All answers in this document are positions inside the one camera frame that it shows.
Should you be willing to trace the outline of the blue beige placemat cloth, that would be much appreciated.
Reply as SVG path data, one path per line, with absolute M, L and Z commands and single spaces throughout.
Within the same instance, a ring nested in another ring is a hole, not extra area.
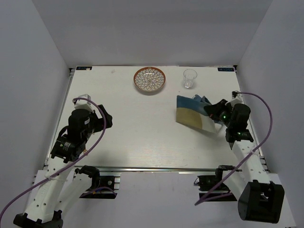
M 223 123 L 214 121 L 208 116 L 204 107 L 209 105 L 211 105 L 211 102 L 205 96 L 194 95 L 189 98 L 178 95 L 176 100 L 176 122 L 197 130 L 218 133 Z

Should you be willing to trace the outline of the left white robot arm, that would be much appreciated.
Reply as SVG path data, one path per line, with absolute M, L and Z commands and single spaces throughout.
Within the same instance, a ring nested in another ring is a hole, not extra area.
M 63 190 L 67 177 L 76 161 L 83 156 L 86 143 L 93 133 L 104 132 L 112 127 L 112 116 L 103 105 L 97 106 L 99 118 L 90 104 L 75 107 L 68 119 L 68 125 L 59 132 L 50 153 L 45 180 L 38 186 L 33 201 L 13 220 L 21 228 L 60 228 L 63 214 L 86 190 L 94 190 L 100 185 L 99 170 L 85 165 L 76 169 L 76 179 Z

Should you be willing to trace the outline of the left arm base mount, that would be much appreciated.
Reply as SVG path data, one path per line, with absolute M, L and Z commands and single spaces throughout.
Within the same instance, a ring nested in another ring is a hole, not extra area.
M 99 173 L 99 179 L 95 180 L 92 187 L 88 188 L 81 199 L 109 199 L 114 200 L 120 187 L 121 174 L 113 171 Z

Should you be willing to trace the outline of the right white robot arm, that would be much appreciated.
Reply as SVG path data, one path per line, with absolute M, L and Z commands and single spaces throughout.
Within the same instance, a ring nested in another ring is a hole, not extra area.
M 207 115 L 226 127 L 225 138 L 239 161 L 236 166 L 220 165 L 216 169 L 213 187 L 200 198 L 199 203 L 213 200 L 216 189 L 228 188 L 237 199 L 238 214 L 242 220 L 276 224 L 280 220 L 285 191 L 268 176 L 255 149 L 254 139 L 247 128 L 250 108 L 241 101 L 221 100 L 204 108 Z

